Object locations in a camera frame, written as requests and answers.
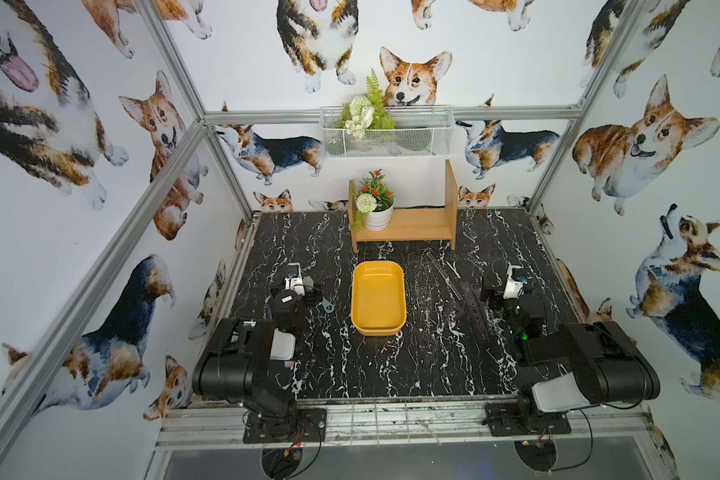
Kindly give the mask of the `green fern white flowers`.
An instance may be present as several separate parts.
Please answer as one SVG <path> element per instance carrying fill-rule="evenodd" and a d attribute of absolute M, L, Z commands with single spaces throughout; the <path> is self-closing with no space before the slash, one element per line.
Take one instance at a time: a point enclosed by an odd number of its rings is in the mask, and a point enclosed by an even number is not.
<path fill-rule="evenodd" d="M 355 140 L 369 138 L 376 131 L 396 128 L 374 70 L 366 77 L 366 93 L 354 96 L 343 106 L 336 127 Z"/>

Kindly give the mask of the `clear plastic ruler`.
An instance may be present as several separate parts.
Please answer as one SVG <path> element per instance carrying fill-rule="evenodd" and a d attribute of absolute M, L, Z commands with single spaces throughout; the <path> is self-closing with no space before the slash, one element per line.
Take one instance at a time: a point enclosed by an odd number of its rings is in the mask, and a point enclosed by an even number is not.
<path fill-rule="evenodd" d="M 433 256 L 430 252 L 427 252 L 427 253 L 426 253 L 426 256 L 427 256 L 427 258 L 432 262 L 432 264 L 433 264 L 435 270 L 438 272 L 438 274 L 439 274 L 439 275 L 442 277 L 442 279 L 445 281 L 445 284 L 446 284 L 448 290 L 450 291 L 450 293 L 452 294 L 452 296 L 453 296 L 456 300 L 462 301 L 463 298 L 462 298 L 462 296 L 461 296 L 461 293 L 460 293 L 459 290 L 454 286 L 454 284 L 453 284 L 453 282 L 451 281 L 450 277 L 447 275 L 447 273 L 445 272 L 445 270 L 443 269 L 443 267 L 440 265 L 440 263 L 438 262 L 438 260 L 435 259 L 434 256 Z"/>

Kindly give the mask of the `potted flower plant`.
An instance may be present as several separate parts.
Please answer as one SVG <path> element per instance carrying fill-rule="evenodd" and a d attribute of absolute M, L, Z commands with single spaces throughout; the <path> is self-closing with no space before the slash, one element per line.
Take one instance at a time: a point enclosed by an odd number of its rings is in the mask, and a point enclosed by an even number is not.
<path fill-rule="evenodd" d="M 355 208 L 352 230 L 380 232 L 386 229 L 394 211 L 395 195 L 385 183 L 383 171 L 369 171 L 360 186 L 352 183 L 351 193 Z"/>

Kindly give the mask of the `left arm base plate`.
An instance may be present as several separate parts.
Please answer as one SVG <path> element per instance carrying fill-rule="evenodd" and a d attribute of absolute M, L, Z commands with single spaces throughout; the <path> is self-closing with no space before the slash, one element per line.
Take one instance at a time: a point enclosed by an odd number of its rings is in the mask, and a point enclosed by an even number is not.
<path fill-rule="evenodd" d="M 326 435 L 327 410 L 297 408 L 284 418 L 248 411 L 244 425 L 244 444 L 320 443 Z"/>

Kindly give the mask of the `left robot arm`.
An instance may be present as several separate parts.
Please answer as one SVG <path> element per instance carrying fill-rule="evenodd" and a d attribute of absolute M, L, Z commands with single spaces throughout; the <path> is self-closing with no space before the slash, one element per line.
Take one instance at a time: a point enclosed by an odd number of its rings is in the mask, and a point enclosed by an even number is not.
<path fill-rule="evenodd" d="M 302 322 L 305 313 L 304 297 L 282 290 L 270 299 L 260 320 L 224 318 L 194 367 L 195 393 L 211 400 L 239 401 L 247 410 L 245 444 L 325 439 L 327 410 L 298 407 L 295 395 L 269 375 L 278 322 Z"/>

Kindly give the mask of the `wooden shelf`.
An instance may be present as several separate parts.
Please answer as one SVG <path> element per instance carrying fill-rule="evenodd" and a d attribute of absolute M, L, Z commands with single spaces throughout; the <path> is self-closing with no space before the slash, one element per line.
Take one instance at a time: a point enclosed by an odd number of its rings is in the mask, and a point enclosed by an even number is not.
<path fill-rule="evenodd" d="M 394 208 L 390 222 L 381 231 L 363 227 L 351 233 L 352 251 L 359 252 L 362 242 L 449 241 L 456 250 L 458 230 L 458 185 L 451 161 L 445 160 L 445 206 L 442 208 Z"/>

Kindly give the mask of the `yellow storage box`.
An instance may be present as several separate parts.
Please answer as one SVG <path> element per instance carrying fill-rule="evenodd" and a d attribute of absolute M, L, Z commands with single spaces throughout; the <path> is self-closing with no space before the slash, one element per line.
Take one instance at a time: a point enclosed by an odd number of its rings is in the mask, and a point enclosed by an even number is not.
<path fill-rule="evenodd" d="M 406 320 L 402 267 L 385 260 L 358 264 L 352 279 L 353 326 L 364 336 L 388 337 L 398 334 Z"/>

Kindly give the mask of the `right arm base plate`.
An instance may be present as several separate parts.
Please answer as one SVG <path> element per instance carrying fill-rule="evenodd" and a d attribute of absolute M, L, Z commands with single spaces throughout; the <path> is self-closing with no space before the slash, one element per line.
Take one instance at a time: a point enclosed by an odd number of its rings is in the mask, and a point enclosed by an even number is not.
<path fill-rule="evenodd" d="M 494 437 L 566 435 L 572 432 L 564 413 L 523 413 L 517 404 L 486 403 L 483 424 Z"/>

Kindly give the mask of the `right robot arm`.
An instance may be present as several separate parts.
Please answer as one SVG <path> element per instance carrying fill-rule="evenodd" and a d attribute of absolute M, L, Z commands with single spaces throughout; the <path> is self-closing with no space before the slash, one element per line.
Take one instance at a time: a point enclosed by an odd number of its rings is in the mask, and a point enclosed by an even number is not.
<path fill-rule="evenodd" d="M 483 424 L 492 435 L 569 434 L 573 410 L 615 403 L 635 408 L 659 396 L 658 374 L 618 324 L 562 323 L 544 334 L 542 300 L 491 287 L 481 290 L 480 299 L 507 320 L 520 365 L 568 366 L 565 374 L 521 387 L 513 404 L 487 404 Z"/>

